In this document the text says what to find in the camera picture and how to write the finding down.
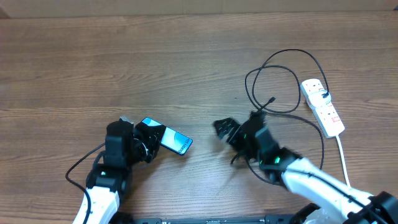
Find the white power strip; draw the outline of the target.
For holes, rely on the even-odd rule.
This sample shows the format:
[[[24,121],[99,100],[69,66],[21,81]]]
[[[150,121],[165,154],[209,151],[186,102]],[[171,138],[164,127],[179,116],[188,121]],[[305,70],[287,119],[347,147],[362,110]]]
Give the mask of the white power strip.
[[[321,81],[314,78],[303,81],[300,89],[306,101],[310,92],[325,90]],[[326,138],[335,138],[345,130],[344,124],[332,102],[312,111]]]

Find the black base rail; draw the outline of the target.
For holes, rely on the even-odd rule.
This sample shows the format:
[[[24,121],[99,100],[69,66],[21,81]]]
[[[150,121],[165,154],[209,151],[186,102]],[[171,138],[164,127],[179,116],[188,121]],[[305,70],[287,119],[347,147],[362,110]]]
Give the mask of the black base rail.
[[[117,212],[109,224],[289,224],[304,223],[312,212],[320,207],[310,203],[295,214],[268,214],[264,217],[240,218],[184,218],[162,220],[161,218],[134,218],[132,214]]]

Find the blue Galaxy smartphone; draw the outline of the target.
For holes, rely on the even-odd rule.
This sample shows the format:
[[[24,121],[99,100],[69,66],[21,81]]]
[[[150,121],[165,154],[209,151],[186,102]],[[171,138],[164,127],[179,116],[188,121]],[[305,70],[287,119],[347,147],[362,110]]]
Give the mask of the blue Galaxy smartphone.
[[[192,145],[193,140],[175,130],[159,123],[158,121],[146,117],[142,121],[150,128],[160,128],[160,145],[169,149],[170,151],[183,156]]]

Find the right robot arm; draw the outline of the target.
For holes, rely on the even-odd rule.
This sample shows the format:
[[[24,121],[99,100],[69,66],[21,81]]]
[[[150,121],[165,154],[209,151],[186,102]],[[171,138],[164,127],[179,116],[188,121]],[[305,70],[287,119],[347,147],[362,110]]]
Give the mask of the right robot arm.
[[[264,111],[253,111],[243,124],[234,118],[213,122],[220,139],[237,152],[233,157],[259,163],[261,180],[300,195],[311,204],[291,219],[305,223],[324,210],[335,223],[397,223],[397,198],[386,191],[377,195],[354,189],[312,164],[306,157],[281,147],[272,137]]]

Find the white charger adapter plug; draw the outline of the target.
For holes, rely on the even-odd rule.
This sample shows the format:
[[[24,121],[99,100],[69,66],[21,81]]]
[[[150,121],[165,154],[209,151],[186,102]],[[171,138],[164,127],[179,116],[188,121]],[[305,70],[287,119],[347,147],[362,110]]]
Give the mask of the white charger adapter plug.
[[[331,102],[331,95],[326,90],[310,92],[307,96],[307,104],[314,110]]]

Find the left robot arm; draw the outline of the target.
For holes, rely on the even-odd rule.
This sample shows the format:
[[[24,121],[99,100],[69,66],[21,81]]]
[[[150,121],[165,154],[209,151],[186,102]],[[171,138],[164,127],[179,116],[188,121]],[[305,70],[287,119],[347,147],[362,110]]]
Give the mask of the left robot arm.
[[[86,178],[86,186],[65,178],[83,191],[84,196],[74,223],[109,223],[129,192],[133,165],[152,162],[159,151],[165,126],[150,126],[120,118],[106,127],[104,143],[89,154],[105,147],[96,157]]]

